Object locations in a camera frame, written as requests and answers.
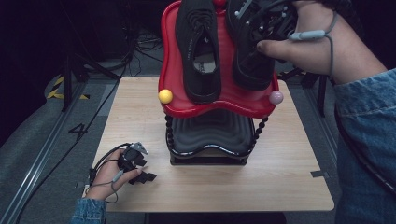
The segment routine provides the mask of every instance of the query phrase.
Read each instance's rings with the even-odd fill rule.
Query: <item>shoe insole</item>
[[[194,67],[202,73],[215,71],[216,62],[213,53],[203,54],[194,58]]]

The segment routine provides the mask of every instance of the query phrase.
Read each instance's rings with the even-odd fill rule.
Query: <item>shoe lace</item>
[[[192,30],[197,31],[202,26],[210,29],[213,22],[213,12],[206,9],[197,9],[187,14],[187,20]]]

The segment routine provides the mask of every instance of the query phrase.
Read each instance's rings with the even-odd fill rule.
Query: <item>gray carpet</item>
[[[158,59],[162,58],[162,49],[155,49],[148,54]],[[103,66],[117,62],[105,62]],[[161,71],[161,62],[151,59],[147,55],[136,53],[131,67],[127,67],[125,76],[158,76]],[[289,70],[289,64],[279,64],[277,71]],[[121,74],[123,69],[114,71]],[[57,77],[48,85],[47,95]],[[312,106],[307,95],[315,94],[317,87],[312,90],[304,90],[299,84],[301,77],[288,80],[290,93],[302,119],[309,141],[317,156],[322,171],[327,172],[326,179],[331,194],[337,202],[340,191],[337,183],[337,174],[334,165],[333,148],[329,146],[329,133],[323,131],[325,123],[330,134],[337,136],[332,119],[333,94],[331,86],[328,88],[325,105],[326,118],[319,118],[318,111]],[[53,140],[52,147],[45,148],[50,152],[46,165],[38,176],[37,182],[52,169],[64,153],[75,144],[78,135],[68,131],[83,124],[85,127],[90,123],[99,104],[110,93],[115,81],[100,74],[92,74],[85,84],[74,83],[74,86],[82,85],[82,93],[89,94],[90,99],[76,99],[75,104],[69,108],[69,114],[60,128],[59,134]],[[95,151],[100,142],[107,115],[111,107],[112,98],[105,104],[103,109],[92,123],[91,128],[77,143],[71,153],[65,158],[60,166],[51,174],[41,188],[27,204],[21,223],[67,223],[72,216],[75,201],[82,193],[81,183],[84,183],[91,168]],[[48,99],[47,103],[38,109],[27,119],[19,129],[10,136],[8,141],[0,148],[0,214],[5,214],[9,205],[15,200],[23,179],[34,164],[37,155],[48,142],[48,136],[53,133],[53,127],[64,115],[61,112],[63,100]],[[286,217],[289,224],[310,223],[333,223],[334,211],[331,212],[288,212]],[[144,214],[109,213],[107,223],[144,223]]]

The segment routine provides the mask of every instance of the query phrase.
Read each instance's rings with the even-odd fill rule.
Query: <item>sensor device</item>
[[[306,31],[289,35],[290,40],[315,40],[321,39],[326,35],[324,30]]]

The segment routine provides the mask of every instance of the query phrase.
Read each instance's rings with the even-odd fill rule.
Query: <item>yellow ball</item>
[[[169,104],[173,99],[173,93],[167,89],[161,90],[158,93],[158,99],[160,99],[160,102],[165,105]]]

